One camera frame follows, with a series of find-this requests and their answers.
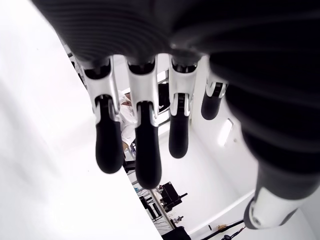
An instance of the white surface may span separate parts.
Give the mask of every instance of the white surface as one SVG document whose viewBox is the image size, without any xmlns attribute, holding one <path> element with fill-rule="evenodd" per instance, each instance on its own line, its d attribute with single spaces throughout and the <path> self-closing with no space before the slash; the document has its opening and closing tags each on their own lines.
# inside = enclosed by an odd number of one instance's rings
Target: white surface
<svg viewBox="0 0 320 240">
<path fill-rule="evenodd" d="M 190 237 L 192 240 L 200 240 L 204 237 L 209 236 L 218 230 L 218 225 L 229 225 L 235 221 L 241 220 L 244 215 L 244 211 L 247 207 L 248 202 L 252 199 L 253 195 L 249 195 L 241 202 L 239 202 L 236 206 L 230 209 L 224 215 L 216 218 L 212 222 L 208 222 L 206 226 L 204 226 L 201 230 L 194 232 Z M 235 226 L 223 233 L 220 233 L 210 240 L 221 240 L 224 235 L 231 236 L 238 230 L 244 227 L 244 224 L 240 224 Z M 264 230 L 250 230 L 244 229 L 238 236 L 234 239 L 236 240 L 316 240 L 316 237 L 310 228 L 308 222 L 305 219 L 304 214 L 301 210 L 298 210 L 292 218 L 283 226 L 279 226 L 272 229 L 264 229 Z"/>
<path fill-rule="evenodd" d="M 174 217 L 184 216 L 177 226 L 187 233 L 202 227 L 239 197 L 220 167 L 210 158 L 198 137 L 189 128 L 189 147 L 181 159 L 169 152 L 169 133 L 159 137 L 162 162 L 160 184 L 171 182 L 179 195 L 188 193 L 182 203 L 174 207 Z"/>
<path fill-rule="evenodd" d="M 208 58 L 203 57 L 198 65 L 199 69 L 194 88 L 192 127 L 208 150 L 212 161 L 219 166 L 220 173 L 229 179 L 240 197 L 256 187 L 257 161 L 247 149 L 242 138 L 240 123 L 230 113 L 224 98 L 215 119 L 208 121 L 202 117 L 201 105 L 205 94 L 209 67 L 207 61 Z M 231 119 L 233 128 L 225 146 L 220 147 L 217 144 L 217 138 L 227 119 Z"/>
<path fill-rule="evenodd" d="M 316 239 L 320 239 L 320 188 L 301 207 Z"/>
<path fill-rule="evenodd" d="M 95 163 L 91 103 L 53 29 L 0 2 L 0 239 L 160 240 L 125 172 Z"/>
</svg>

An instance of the silver joint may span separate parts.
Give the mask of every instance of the silver joint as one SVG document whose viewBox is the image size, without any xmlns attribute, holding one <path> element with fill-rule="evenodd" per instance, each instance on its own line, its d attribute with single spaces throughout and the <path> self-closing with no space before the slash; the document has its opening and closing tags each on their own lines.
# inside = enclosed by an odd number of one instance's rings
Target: silver joint
<svg viewBox="0 0 320 240">
<path fill-rule="evenodd" d="M 158 127 L 158 123 L 156 122 L 156 115 L 154 111 L 154 107 L 152 104 L 149 104 L 149 117 L 150 117 L 150 123 L 154 127 Z M 141 106 L 137 106 L 137 124 L 136 127 L 139 127 L 141 125 Z"/>
<path fill-rule="evenodd" d="M 208 97 L 212 97 L 215 91 L 217 91 L 217 84 L 222 85 L 221 90 L 219 90 L 219 98 L 223 98 L 226 94 L 227 89 L 227 82 L 222 78 L 216 76 L 211 71 L 209 71 L 209 76 L 206 78 L 206 85 L 205 85 L 205 93 Z"/>
<path fill-rule="evenodd" d="M 90 77 L 88 77 L 86 74 L 86 69 L 81 66 L 81 70 L 83 72 L 83 76 L 87 85 L 87 91 L 90 96 L 93 112 L 96 116 L 96 124 L 101 120 L 100 103 L 99 101 L 96 101 L 96 99 L 103 98 L 105 95 L 108 95 L 112 98 L 112 102 L 108 103 L 110 118 L 113 121 L 120 121 L 120 103 L 115 80 L 114 60 L 112 56 L 110 56 L 109 61 L 110 71 L 106 76 L 100 79 L 91 79 Z"/>
</svg>

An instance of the black fingertip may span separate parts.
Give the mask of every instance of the black fingertip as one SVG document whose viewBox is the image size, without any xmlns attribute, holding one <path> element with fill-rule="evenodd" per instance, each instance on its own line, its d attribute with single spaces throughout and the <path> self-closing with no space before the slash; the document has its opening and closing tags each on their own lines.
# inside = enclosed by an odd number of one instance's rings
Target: black fingertip
<svg viewBox="0 0 320 240">
<path fill-rule="evenodd" d="M 124 162 L 120 122 L 110 119 L 107 106 L 101 106 L 100 113 L 101 119 L 96 125 L 96 163 L 104 173 L 114 174 Z"/>
<path fill-rule="evenodd" d="M 178 112 L 176 116 L 170 118 L 169 131 L 169 151 L 176 159 L 183 158 L 188 151 L 189 144 L 189 117 L 183 112 Z"/>
<path fill-rule="evenodd" d="M 201 115 L 206 120 L 214 119 L 219 112 L 221 103 L 221 98 L 217 96 L 208 96 L 206 92 L 204 92 L 202 106 L 201 106 Z"/>
<path fill-rule="evenodd" d="M 136 179 L 141 187 L 154 189 L 159 185 L 162 175 L 158 127 L 151 124 L 149 103 L 143 102 L 140 106 L 141 124 L 135 129 Z"/>
</svg>

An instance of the robotic hand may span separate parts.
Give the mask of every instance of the robotic hand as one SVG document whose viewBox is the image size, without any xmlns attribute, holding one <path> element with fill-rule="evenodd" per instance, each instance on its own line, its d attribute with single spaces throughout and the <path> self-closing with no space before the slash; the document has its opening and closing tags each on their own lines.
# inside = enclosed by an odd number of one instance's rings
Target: robotic hand
<svg viewBox="0 0 320 240">
<path fill-rule="evenodd" d="M 208 55 L 201 113 L 213 119 L 225 95 L 259 162 L 255 196 L 244 214 L 246 227 L 284 224 L 318 188 L 319 1 L 33 2 L 83 68 L 96 115 L 96 160 L 103 172 L 115 173 L 123 163 L 112 56 L 127 59 L 138 119 L 136 174 L 142 187 L 152 189 L 161 178 L 157 54 L 171 55 L 169 149 L 175 158 L 188 150 L 197 64 Z"/>
</svg>

